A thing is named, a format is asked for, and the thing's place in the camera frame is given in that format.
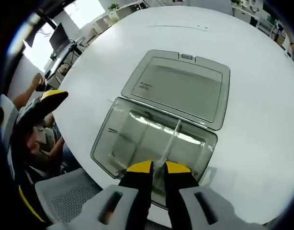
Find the person's leg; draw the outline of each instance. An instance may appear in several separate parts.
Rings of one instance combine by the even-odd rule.
[[[70,149],[68,148],[66,143],[64,143],[63,145],[63,160],[62,161],[66,163],[68,171],[73,171],[81,167],[78,161],[76,160],[76,158],[74,157],[74,155],[72,154],[72,152],[70,151]]]

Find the container lid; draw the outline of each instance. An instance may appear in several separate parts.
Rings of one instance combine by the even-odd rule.
[[[122,95],[219,130],[226,112],[229,81],[230,70],[225,65],[178,52],[150,50]]]

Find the jeans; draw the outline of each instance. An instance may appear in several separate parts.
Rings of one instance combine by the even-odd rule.
[[[54,131],[56,140],[58,140],[61,137],[61,133],[59,128],[57,127],[56,122],[53,124],[53,131]],[[68,172],[76,170],[81,167],[65,142],[63,145],[62,163],[65,164]]]

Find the white round table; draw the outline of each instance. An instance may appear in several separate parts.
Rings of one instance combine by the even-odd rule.
[[[102,188],[118,184],[90,157],[102,123],[145,53],[151,49],[200,56],[231,70],[218,143],[200,181],[230,201],[247,222],[279,215],[294,192],[294,66],[253,26],[217,11],[170,6],[135,12],[100,35],[60,88],[69,97],[54,111],[65,142]],[[148,218],[170,227],[167,211]]]

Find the man's arm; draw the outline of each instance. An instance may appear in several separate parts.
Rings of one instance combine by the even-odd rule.
[[[32,93],[34,92],[34,90],[38,87],[38,85],[40,83],[42,83],[43,81],[43,77],[40,73],[37,73],[32,82],[31,85],[29,86],[29,88],[26,90],[26,92],[21,93],[20,95],[18,95],[14,100],[13,103],[16,107],[17,110],[20,110],[22,107],[26,106],[28,100],[30,99]]]
[[[49,153],[48,161],[53,172],[58,172],[62,163],[64,139],[62,137],[56,142]]]

